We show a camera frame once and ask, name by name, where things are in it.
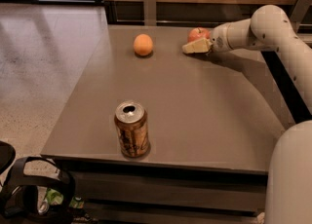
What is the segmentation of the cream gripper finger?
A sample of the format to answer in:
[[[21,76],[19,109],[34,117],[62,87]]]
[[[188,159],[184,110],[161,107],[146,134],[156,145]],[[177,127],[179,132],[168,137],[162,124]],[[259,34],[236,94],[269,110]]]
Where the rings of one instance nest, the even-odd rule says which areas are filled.
[[[212,42],[203,37],[182,46],[182,51],[185,54],[201,54],[208,53],[212,48]]]

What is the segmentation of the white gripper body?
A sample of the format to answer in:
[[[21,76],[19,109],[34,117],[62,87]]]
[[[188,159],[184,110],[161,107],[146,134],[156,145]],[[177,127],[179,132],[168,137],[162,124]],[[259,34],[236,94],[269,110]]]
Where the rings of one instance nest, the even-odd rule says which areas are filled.
[[[211,31],[210,40],[213,44],[213,51],[215,53],[222,53],[231,50],[228,43],[228,28],[229,23],[225,23],[215,27]]]

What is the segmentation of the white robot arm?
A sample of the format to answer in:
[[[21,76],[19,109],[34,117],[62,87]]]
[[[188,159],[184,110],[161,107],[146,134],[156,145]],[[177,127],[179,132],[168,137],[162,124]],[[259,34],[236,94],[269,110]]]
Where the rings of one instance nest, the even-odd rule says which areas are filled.
[[[286,73],[276,84],[293,87],[295,125],[279,138],[270,162],[264,224],[312,224],[312,50],[278,6],[258,8],[249,19],[224,23],[182,46],[186,54],[257,50]]]

